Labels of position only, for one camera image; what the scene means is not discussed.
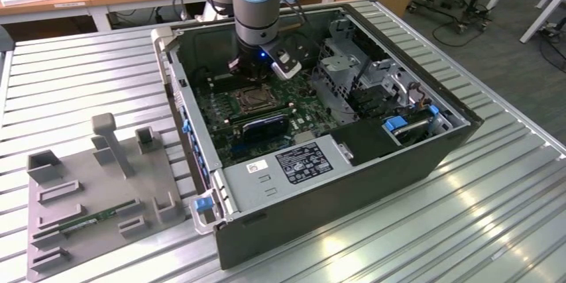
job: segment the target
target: motherboard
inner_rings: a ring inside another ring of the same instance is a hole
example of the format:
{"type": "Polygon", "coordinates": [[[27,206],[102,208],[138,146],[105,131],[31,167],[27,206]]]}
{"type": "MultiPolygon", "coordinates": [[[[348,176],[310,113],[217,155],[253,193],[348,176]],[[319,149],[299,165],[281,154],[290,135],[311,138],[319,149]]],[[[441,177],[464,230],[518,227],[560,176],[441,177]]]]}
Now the motherboard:
{"type": "Polygon", "coordinates": [[[339,123],[305,73],[290,81],[207,78],[195,97],[225,166],[315,139],[339,123]]]}

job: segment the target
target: white label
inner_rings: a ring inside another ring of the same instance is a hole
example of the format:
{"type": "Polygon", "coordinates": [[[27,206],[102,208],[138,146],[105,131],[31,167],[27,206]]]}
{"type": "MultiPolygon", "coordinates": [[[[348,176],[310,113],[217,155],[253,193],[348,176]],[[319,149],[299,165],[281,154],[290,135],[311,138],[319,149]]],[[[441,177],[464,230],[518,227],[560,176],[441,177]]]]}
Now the white label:
{"type": "Polygon", "coordinates": [[[54,5],[56,8],[66,8],[66,7],[79,7],[79,6],[85,6],[86,3],[58,3],[56,5],[54,5]]]}
{"type": "Polygon", "coordinates": [[[247,167],[247,172],[250,172],[250,173],[259,172],[261,170],[263,170],[263,169],[266,169],[269,167],[267,166],[267,161],[266,160],[261,160],[258,162],[253,162],[246,167],[247,167]]]}

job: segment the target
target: power supply label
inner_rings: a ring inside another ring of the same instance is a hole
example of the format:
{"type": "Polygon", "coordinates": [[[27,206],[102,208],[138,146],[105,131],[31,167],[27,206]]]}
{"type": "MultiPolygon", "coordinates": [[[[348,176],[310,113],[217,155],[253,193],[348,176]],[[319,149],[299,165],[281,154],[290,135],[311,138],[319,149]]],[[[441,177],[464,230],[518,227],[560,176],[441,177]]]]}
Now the power supply label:
{"type": "Polygon", "coordinates": [[[315,142],[275,156],[291,184],[299,184],[334,168],[315,142]]]}

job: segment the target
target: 3d-printed holder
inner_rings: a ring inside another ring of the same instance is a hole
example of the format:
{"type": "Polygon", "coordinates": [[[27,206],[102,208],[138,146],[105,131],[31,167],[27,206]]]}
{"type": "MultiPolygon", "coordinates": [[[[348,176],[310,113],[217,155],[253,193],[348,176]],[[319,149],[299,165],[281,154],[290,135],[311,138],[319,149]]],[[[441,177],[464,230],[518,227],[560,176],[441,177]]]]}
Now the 3d-printed holder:
{"type": "Polygon", "coordinates": [[[59,158],[51,150],[38,152],[28,156],[28,175],[39,184],[50,180],[59,179],[62,174],[58,172],[56,165],[61,164],[59,158]]]}
{"type": "Polygon", "coordinates": [[[185,220],[161,134],[146,127],[118,142],[113,114],[93,123],[94,149],[62,158],[50,150],[28,156],[31,282],[185,220]]]}

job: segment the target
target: slatted aluminum table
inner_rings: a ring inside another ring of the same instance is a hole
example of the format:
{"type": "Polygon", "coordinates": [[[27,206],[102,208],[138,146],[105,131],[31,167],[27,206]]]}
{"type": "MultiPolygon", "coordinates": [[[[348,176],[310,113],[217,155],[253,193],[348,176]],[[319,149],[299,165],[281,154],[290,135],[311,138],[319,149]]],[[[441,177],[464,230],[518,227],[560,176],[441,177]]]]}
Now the slatted aluminum table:
{"type": "MultiPolygon", "coordinates": [[[[378,3],[352,5],[486,119],[468,144],[424,181],[230,270],[219,268],[213,236],[201,236],[189,219],[46,282],[566,280],[565,147],[378,3]]],[[[121,139],[146,125],[162,132],[185,202],[195,195],[150,31],[22,42],[7,53],[3,282],[26,280],[26,154],[91,148],[93,115],[117,115],[121,139]]]]}

